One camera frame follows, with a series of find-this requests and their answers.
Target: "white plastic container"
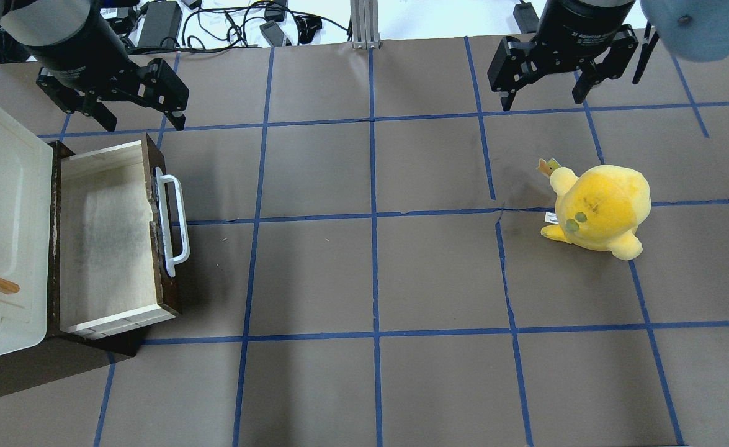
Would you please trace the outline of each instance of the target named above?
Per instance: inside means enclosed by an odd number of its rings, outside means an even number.
[[[0,108],[0,356],[46,331],[53,150]]]

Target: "black cable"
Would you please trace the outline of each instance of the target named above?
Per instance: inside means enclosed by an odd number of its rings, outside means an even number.
[[[197,11],[191,12],[190,14],[188,14],[188,17],[186,17],[185,24],[182,26],[182,36],[181,36],[182,43],[183,43],[183,45],[186,45],[186,27],[187,27],[188,21],[191,20],[191,18],[193,16],[199,16],[198,17],[198,20],[200,22],[200,15],[199,15],[200,12],[207,12],[207,14],[224,14],[227,17],[227,20],[229,20],[231,18],[231,13],[232,12],[241,12],[241,11],[243,11],[243,24],[242,24],[242,26],[233,25],[233,27],[231,29],[228,29],[227,30],[227,38],[226,39],[219,38],[216,35],[210,33],[208,31],[208,29],[206,29],[205,27],[203,27],[203,25],[201,23],[200,23],[200,28],[202,28],[204,31],[206,31],[206,33],[210,34],[215,39],[217,39],[217,40],[227,40],[227,42],[229,42],[229,40],[231,40],[231,31],[234,29],[234,32],[239,37],[240,42],[242,42],[243,45],[245,45],[248,48],[248,46],[249,46],[248,45],[248,36],[246,34],[245,24],[247,24],[248,23],[248,20],[251,20],[251,19],[262,18],[264,20],[264,17],[248,17],[248,14],[249,14],[249,12],[254,11],[255,9],[265,9],[267,7],[270,7],[270,8],[273,8],[273,9],[281,9],[282,11],[289,12],[290,15],[293,17],[293,21],[295,22],[296,29],[298,31],[300,31],[300,29],[298,28],[298,23],[297,23],[297,18],[296,18],[297,15],[305,15],[305,16],[310,16],[310,17],[318,17],[321,20],[325,20],[325,22],[328,22],[328,23],[331,23],[331,24],[337,26],[338,28],[342,29],[346,33],[347,33],[348,29],[349,29],[349,27],[346,28],[346,27],[344,27],[342,25],[339,25],[339,23],[334,22],[330,18],[323,17],[323,16],[317,15],[317,14],[312,14],[312,12],[293,11],[292,9],[287,8],[287,6],[277,5],[277,4],[274,4],[273,2],[268,1],[268,0],[260,0],[260,1],[254,2],[254,3],[251,3],[251,5],[248,5],[248,6],[237,6],[237,7],[229,7],[229,8],[207,8],[207,9],[200,8]]]
[[[203,11],[202,6],[199,6],[199,9],[198,9],[197,12],[202,12],[202,11]],[[205,33],[208,33],[215,40],[221,40],[222,42],[229,42],[228,39],[225,39],[223,37],[218,37],[215,34],[213,34],[209,29],[206,29],[205,26],[202,25],[202,15],[201,14],[197,14],[196,17],[197,17],[197,20],[199,22],[199,28],[201,28]]]
[[[339,25],[339,23],[336,23],[336,22],[334,22],[334,21],[333,21],[333,20],[331,20],[330,18],[327,18],[327,17],[323,17],[323,16],[319,16],[319,15],[317,15],[317,14],[312,14],[312,12],[301,12],[301,11],[293,11],[293,12],[295,12],[295,13],[296,13],[296,14],[298,14],[298,15],[305,15],[305,16],[317,17],[317,18],[319,18],[319,19],[321,19],[321,20],[326,20],[326,21],[327,21],[328,23],[331,23],[332,25],[336,25],[336,26],[338,26],[338,27],[339,27],[340,29],[342,29],[342,31],[345,31],[345,32],[347,32],[347,28],[345,28],[345,27],[344,27],[344,26],[342,26],[342,25]]]
[[[160,40],[160,46],[163,47],[163,43],[167,42],[168,40],[173,40],[175,47],[178,47],[179,46],[179,42],[177,42],[177,39],[174,39],[174,37],[171,37],[171,36],[165,36],[165,37],[163,37],[163,39]]]
[[[193,37],[194,39],[198,40],[198,42],[202,44],[202,49],[207,49],[207,47],[205,47],[205,43],[203,43],[203,42],[202,42],[202,39],[200,39],[200,38],[198,38],[198,37],[196,37],[196,36],[188,36],[188,47],[189,47],[189,48],[193,48],[193,47],[191,47],[191,45],[190,45],[190,38],[191,38],[191,37]]]
[[[180,51],[181,53],[199,53],[199,54],[209,54],[209,53],[220,53],[222,51],[227,51],[229,49],[233,48],[245,48],[241,46],[234,46],[234,45],[228,45],[222,48],[209,48],[209,49],[203,49],[203,48],[163,48],[163,47],[138,47],[130,51],[128,54],[129,56],[133,56],[135,54],[160,54],[160,53],[174,53],[176,51]]]

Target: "blue tape line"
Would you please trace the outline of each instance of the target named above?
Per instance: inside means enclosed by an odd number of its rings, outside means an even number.
[[[505,243],[503,243],[503,228],[500,221],[495,224],[497,232],[497,246],[499,247],[499,265],[503,273],[503,288],[505,289],[505,304],[508,310],[508,322],[511,324],[512,348],[514,348],[514,361],[516,362],[516,379],[518,382],[518,395],[521,402],[521,418],[524,419],[524,435],[528,447],[534,447],[532,442],[532,425],[529,421],[529,405],[527,404],[527,392],[524,383],[524,368],[521,366],[521,349],[518,343],[518,330],[516,328],[516,316],[512,311],[511,296],[508,293],[508,277],[505,273]]]
[[[61,126],[61,133],[58,135],[58,141],[63,142],[64,141],[64,135],[66,135],[66,128],[69,127],[69,120],[72,118],[72,114],[68,113],[66,114],[66,117],[64,117],[64,125]]]
[[[358,333],[314,333],[314,334],[281,334],[269,336],[249,336],[249,342],[265,342],[265,341],[293,341],[293,340],[345,340],[372,338],[375,336],[373,332]]]
[[[709,130],[707,130],[707,125],[704,124],[704,119],[701,118],[701,112],[698,111],[698,104],[695,103],[695,99],[692,97],[690,86],[687,84],[687,79],[684,77],[684,71],[681,70],[679,60],[676,59],[676,56],[673,54],[670,54],[670,59],[673,59],[673,65],[676,66],[676,72],[679,73],[679,79],[681,79],[681,84],[684,86],[684,91],[687,93],[687,98],[690,100],[690,107],[692,107],[692,111],[695,113],[696,119],[698,119],[698,125],[701,127],[701,132],[704,133],[704,138],[709,138]]]
[[[534,333],[597,333],[608,331],[637,331],[644,330],[644,323],[625,323],[625,325],[580,325],[580,326],[517,326],[516,332],[520,334]],[[651,323],[654,329],[683,329],[683,328],[729,328],[729,320],[714,320],[714,322],[668,322]],[[379,331],[378,337],[411,337],[411,336],[471,336],[471,335],[497,335],[510,334],[511,328],[460,328],[460,329],[408,329]],[[277,334],[267,336],[248,336],[249,342],[290,341],[290,340],[340,340],[373,338],[375,332],[352,333],[301,333]],[[208,336],[185,338],[151,338],[144,340],[144,345],[200,345],[201,343],[240,343],[242,336]]]
[[[213,219],[213,220],[189,220],[188,225],[225,225],[225,224],[253,224],[254,219]],[[172,227],[179,227],[179,222],[171,224]]]
[[[729,106],[729,101],[724,102],[696,102],[696,107],[723,107]],[[677,109],[677,108],[688,108],[692,107],[692,104],[644,104],[636,106],[606,106],[606,107],[590,107],[591,111],[635,111],[645,109]],[[571,108],[558,108],[558,109],[537,109],[537,110],[526,110],[526,111],[484,111],[481,113],[482,116],[504,116],[514,114],[554,114],[554,113],[571,113],[584,111],[584,107],[571,107]],[[315,125],[315,124],[348,124],[348,122],[380,122],[380,121],[413,121],[421,119],[454,119],[454,118],[474,118],[478,117],[478,113],[454,113],[454,114],[418,114],[418,115],[404,115],[404,116],[381,116],[373,118],[351,118],[351,119],[321,119],[315,121],[286,121],[286,122],[269,122],[269,127],[287,127],[288,125]],[[193,130],[220,130],[220,129],[247,129],[262,127],[259,122],[253,122],[253,124],[217,124],[217,125],[186,125],[184,132],[190,132]],[[116,130],[112,133],[117,135],[125,135],[126,133],[155,133],[159,132],[160,129],[131,129],[131,130]],[[166,127],[163,132],[177,132],[173,127]],[[111,132],[107,131],[94,131],[94,132],[75,132],[66,133],[64,137],[96,137],[100,135],[109,135]],[[44,135],[38,135],[39,138],[58,138],[58,133],[45,133]]]
[[[535,326],[516,328],[520,334],[540,333],[599,333],[605,331],[636,331],[645,329],[645,325],[628,323],[628,325],[583,325],[583,326]]]
[[[579,81],[579,71],[574,71],[574,79]],[[591,136],[593,137],[593,144],[596,147],[596,155],[599,156],[600,164],[604,165],[604,153],[602,152],[602,144],[599,142],[599,134],[596,133],[596,125],[593,124],[593,115],[591,114],[591,107],[588,105],[588,100],[585,99],[582,102],[582,108],[585,110],[585,117],[588,119],[588,127],[591,129]]]
[[[185,338],[150,338],[143,340],[144,345],[202,345],[203,343],[239,343],[241,336],[198,336]]]
[[[460,215],[460,214],[489,214],[500,211],[497,207],[483,207],[482,209],[438,209],[427,211],[391,211],[379,212],[378,217],[405,217],[409,215]]]
[[[100,407],[100,417],[97,419],[97,432],[94,434],[94,447],[100,447],[100,439],[102,439],[102,429],[105,425],[105,414],[108,412],[108,401],[111,397],[111,387],[114,384],[115,359],[114,354],[106,351],[108,356],[108,379],[105,380],[105,393],[102,396],[102,405]]]
[[[676,443],[678,445],[684,445],[684,437],[681,435],[681,428],[679,427],[679,418],[676,416],[676,408],[673,405],[673,397],[671,397],[670,388],[668,387],[668,379],[664,373],[662,357],[660,356],[659,348],[657,348],[656,345],[656,336],[654,335],[653,326],[651,326],[651,317],[648,314],[648,308],[645,305],[645,296],[643,295],[642,287],[640,287],[640,277],[637,275],[637,267],[634,264],[634,260],[628,262],[628,268],[630,268],[632,272],[634,288],[635,291],[637,291],[637,300],[639,300],[640,310],[643,312],[645,330],[648,333],[648,341],[651,343],[651,351],[654,354],[654,362],[656,363],[656,372],[660,377],[660,384],[662,385],[662,394],[664,394],[665,404],[668,405],[668,414],[670,415],[670,422],[673,425],[673,433],[676,435]]]
[[[636,106],[600,106],[590,107],[591,111],[642,111],[659,109],[688,109],[692,104],[640,104]]]
[[[676,207],[696,205],[721,205],[729,204],[729,199],[712,199],[707,201],[677,201],[677,202],[653,202],[653,207]],[[491,214],[495,212],[554,212],[554,207],[483,207],[482,209],[436,209],[421,211],[384,211],[376,213],[378,217],[410,217],[418,215],[465,215],[465,214]],[[263,217],[260,222],[296,222],[304,220],[341,220],[341,219],[369,219],[372,213],[353,214],[321,214],[321,215],[286,215],[276,217]],[[189,225],[225,225],[225,224],[252,224],[253,218],[234,220],[189,220]]]
[[[163,129],[163,132],[192,132],[194,130],[225,130],[225,129],[259,129],[262,122],[249,122],[248,124],[215,124],[215,125],[186,125],[185,129],[177,130],[174,127]]]
[[[177,70],[179,69],[179,55],[180,53],[177,52],[177,55],[174,57],[174,73],[177,73]],[[163,133],[166,132],[166,114],[163,114],[163,118],[160,119],[160,129],[158,129],[158,148],[162,149],[163,144]]]
[[[719,320],[719,322],[651,323],[651,328],[654,328],[654,329],[729,328],[729,320]]]
[[[265,149],[267,148],[268,113],[271,109],[271,85],[273,83],[274,48],[267,66],[267,86],[265,88],[265,113],[262,116],[262,145],[259,148],[259,180],[257,180],[257,202],[254,209],[254,234],[251,238],[251,260],[248,264],[248,288],[246,291],[246,312],[243,318],[243,339],[240,348],[240,366],[237,376],[237,399],[235,403],[235,425],[233,431],[233,447],[240,443],[240,418],[243,413],[243,383],[246,375],[248,358],[248,334],[251,329],[251,301],[254,295],[254,267],[257,263],[257,238],[259,238],[259,218],[262,212],[262,185],[265,176]]]
[[[263,217],[261,222],[301,222],[304,220],[338,220],[338,219],[369,219],[372,214],[324,214],[324,215],[294,215],[289,217]]]
[[[411,114],[402,116],[373,116],[373,121],[414,121],[419,119],[475,118],[476,113]]]
[[[729,101],[718,101],[718,102],[696,102],[698,107],[723,107],[729,106]]]
[[[534,109],[526,111],[488,111],[483,112],[483,116],[505,116],[512,114],[550,114],[550,113],[572,113],[581,112],[584,109],[582,107],[565,107],[559,109]]]
[[[375,373],[375,444],[383,447],[383,418],[381,400],[381,316],[378,310],[378,206],[376,203],[375,172],[375,64],[372,48],[367,50],[368,80],[370,84],[370,218],[372,218],[372,326],[373,372]]]
[[[483,104],[480,101],[480,87],[477,85],[477,73],[475,73],[475,60],[472,57],[472,48],[469,45],[469,36],[463,37],[463,44],[466,46],[466,56],[469,59],[469,72],[472,74],[472,86],[475,88],[475,104],[477,104],[477,119],[480,123],[480,144],[483,145],[483,158],[486,161],[486,178],[488,181],[488,192],[491,200],[497,199],[494,194],[494,179],[491,175],[491,157],[488,153],[488,142],[486,139],[486,124],[483,121]]]
[[[471,336],[510,334],[511,328],[472,328],[472,329],[413,329],[407,331],[381,331],[382,337],[405,336]]]
[[[158,144],[158,148],[162,148],[163,147],[162,146],[162,144],[163,144],[163,134],[165,133],[165,130],[166,130],[166,116],[164,114],[163,115],[163,118],[160,119],[160,129],[158,129],[158,143],[157,143]]]
[[[677,201],[677,202],[653,202],[651,206],[655,207],[679,207],[694,205],[725,205],[729,204],[729,199],[712,199],[709,201]]]
[[[282,121],[268,124],[271,127],[287,127],[288,125],[317,125],[317,124],[351,124],[352,122],[368,122],[369,118],[346,118],[346,119],[316,119],[311,121]]]

